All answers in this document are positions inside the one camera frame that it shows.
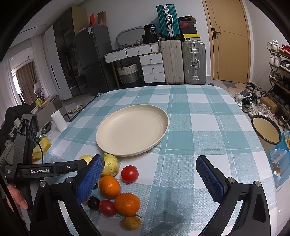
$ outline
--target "yellow bag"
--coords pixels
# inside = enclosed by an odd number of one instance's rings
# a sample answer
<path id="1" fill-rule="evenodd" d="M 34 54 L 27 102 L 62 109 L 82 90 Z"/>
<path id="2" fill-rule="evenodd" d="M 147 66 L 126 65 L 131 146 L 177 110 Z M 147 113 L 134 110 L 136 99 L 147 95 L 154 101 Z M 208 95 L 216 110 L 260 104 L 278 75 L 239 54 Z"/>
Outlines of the yellow bag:
<path id="1" fill-rule="evenodd" d="M 48 151 L 48 149 L 52 145 L 47 136 L 45 136 L 42 140 L 40 140 L 39 144 L 40 144 L 41 149 L 43 151 L 43 155 Z M 33 149 L 33 152 L 32 152 L 32 162 L 39 160 L 41 158 L 42 158 L 42 155 L 41 155 L 40 147 L 38 145 L 36 145 L 35 148 Z"/>

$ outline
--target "beige oval plate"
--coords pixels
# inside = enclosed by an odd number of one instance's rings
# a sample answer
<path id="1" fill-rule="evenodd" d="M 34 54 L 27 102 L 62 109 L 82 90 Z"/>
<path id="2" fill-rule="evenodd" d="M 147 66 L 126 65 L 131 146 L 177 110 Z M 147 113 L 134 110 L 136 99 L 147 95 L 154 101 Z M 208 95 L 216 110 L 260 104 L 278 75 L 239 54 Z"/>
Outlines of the beige oval plate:
<path id="1" fill-rule="evenodd" d="M 98 146 L 115 156 L 141 154 L 153 148 L 165 135 L 169 118 L 152 105 L 125 107 L 108 116 L 96 133 Z"/>

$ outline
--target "wooden door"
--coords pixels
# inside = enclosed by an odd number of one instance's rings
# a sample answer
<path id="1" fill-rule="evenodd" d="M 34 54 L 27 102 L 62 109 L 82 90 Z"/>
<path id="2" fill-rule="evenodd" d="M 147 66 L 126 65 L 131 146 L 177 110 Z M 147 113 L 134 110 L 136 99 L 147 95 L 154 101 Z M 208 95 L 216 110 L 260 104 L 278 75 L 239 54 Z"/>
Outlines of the wooden door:
<path id="1" fill-rule="evenodd" d="M 247 83 L 248 26 L 240 0 L 205 0 L 213 44 L 213 79 Z"/>

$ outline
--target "plate rim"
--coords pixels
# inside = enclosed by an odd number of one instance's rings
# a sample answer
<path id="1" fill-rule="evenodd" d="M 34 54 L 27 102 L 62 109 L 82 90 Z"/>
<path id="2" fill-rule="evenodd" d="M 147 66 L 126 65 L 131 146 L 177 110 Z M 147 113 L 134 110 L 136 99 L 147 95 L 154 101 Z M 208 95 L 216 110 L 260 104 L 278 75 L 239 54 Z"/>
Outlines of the plate rim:
<path id="1" fill-rule="evenodd" d="M 157 107 L 157 106 L 154 106 L 154 105 L 150 105 L 150 104 L 137 104 L 137 105 L 132 105 L 132 106 L 124 107 L 124 108 L 122 108 L 122 109 L 120 109 L 120 110 L 117 110 L 117 111 L 115 111 L 114 113 L 112 113 L 111 115 L 113 115 L 113 114 L 115 114 L 116 112 L 119 112 L 119 111 L 121 111 L 121 110 L 128 109 L 129 107 L 134 107 L 134 106 L 151 106 L 151 107 L 156 107 L 156 108 L 160 109 L 161 111 L 163 111 L 163 112 L 166 114 L 167 121 L 168 121 L 168 122 L 167 122 L 166 130 L 164 131 L 164 133 L 161 135 L 161 137 L 160 137 L 156 142 L 154 142 L 153 144 L 151 144 L 151 145 L 148 146 L 147 148 L 145 148 L 145 149 L 143 149 L 143 150 L 141 150 L 141 151 L 139 151 L 139 152 L 134 152 L 134 153 L 130 153 L 130 154 L 123 154 L 123 155 L 119 155 L 119 154 L 117 154 L 117 153 L 110 153 L 110 154 L 112 154 L 112 155 L 114 155 L 114 156 L 118 156 L 118 157 L 129 157 L 129 156 L 135 156 L 135 155 L 139 155 L 139 154 L 141 154 L 141 153 L 144 153 L 144 152 L 150 150 L 151 148 L 155 147 L 155 146 L 156 146 L 156 145 L 161 141 L 161 139 L 164 137 L 164 135 L 166 134 L 166 132 L 168 131 L 168 128 L 169 128 L 169 117 L 168 117 L 168 114 L 167 114 L 167 113 L 166 113 L 162 108 Z M 108 119 L 111 115 L 109 115 L 107 118 L 105 118 L 105 119 L 100 123 L 99 127 L 97 128 L 97 132 L 96 132 L 96 143 L 97 143 L 98 147 L 99 147 L 101 150 L 103 150 L 104 152 L 106 152 L 106 151 L 105 151 L 104 149 L 102 149 L 102 147 L 98 144 L 97 137 L 98 137 L 98 133 L 99 133 L 99 128 L 100 128 L 101 125 L 104 123 L 104 121 L 105 121 L 106 119 Z"/>

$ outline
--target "curtain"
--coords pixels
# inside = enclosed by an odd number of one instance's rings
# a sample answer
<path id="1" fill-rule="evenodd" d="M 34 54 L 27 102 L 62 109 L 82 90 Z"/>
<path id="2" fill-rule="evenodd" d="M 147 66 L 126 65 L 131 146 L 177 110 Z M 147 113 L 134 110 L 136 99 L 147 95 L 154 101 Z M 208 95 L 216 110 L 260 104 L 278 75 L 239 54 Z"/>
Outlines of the curtain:
<path id="1" fill-rule="evenodd" d="M 0 125 L 4 121 L 7 108 L 20 104 L 22 103 L 12 79 L 9 56 L 6 54 L 0 62 Z"/>
<path id="2" fill-rule="evenodd" d="M 54 87 L 53 81 L 51 79 L 47 63 L 44 56 L 43 44 L 41 35 L 36 35 L 31 38 L 31 45 L 33 50 L 33 57 L 36 72 L 39 77 L 43 92 L 45 97 L 48 97 L 51 94 L 55 94 L 56 89 Z"/>
<path id="3" fill-rule="evenodd" d="M 26 104 L 31 104 L 37 99 L 33 88 L 37 82 L 33 64 L 32 61 L 15 72 L 19 87 L 23 90 L 23 98 Z"/>

